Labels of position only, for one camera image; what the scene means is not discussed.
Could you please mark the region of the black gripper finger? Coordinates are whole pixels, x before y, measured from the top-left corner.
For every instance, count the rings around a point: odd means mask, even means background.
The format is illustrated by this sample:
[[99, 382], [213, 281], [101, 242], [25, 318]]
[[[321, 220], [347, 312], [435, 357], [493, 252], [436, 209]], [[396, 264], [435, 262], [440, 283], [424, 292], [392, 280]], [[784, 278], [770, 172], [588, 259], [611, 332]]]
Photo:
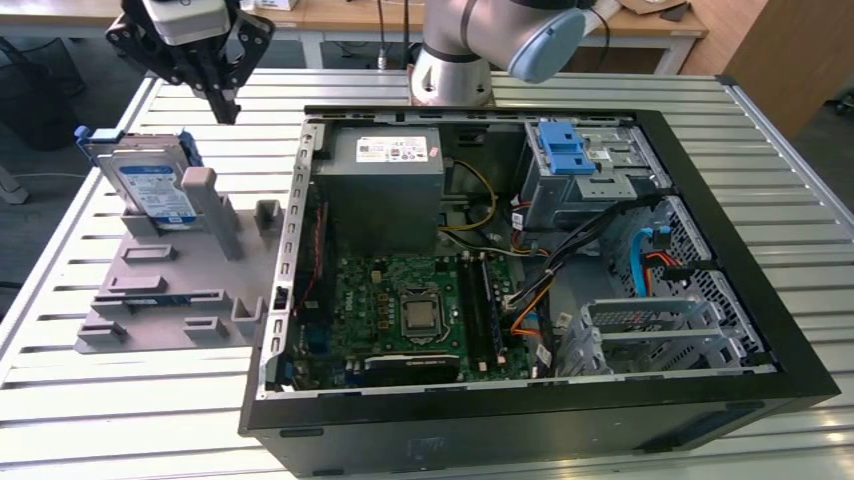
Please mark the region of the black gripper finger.
[[229, 10], [231, 26], [216, 40], [212, 111], [220, 124], [233, 124], [240, 106], [236, 94], [268, 50], [273, 23], [243, 9]]
[[224, 122], [224, 95], [219, 71], [223, 36], [169, 46], [144, 15], [124, 12], [105, 33], [109, 43], [172, 85], [187, 84], [208, 101], [216, 120]]

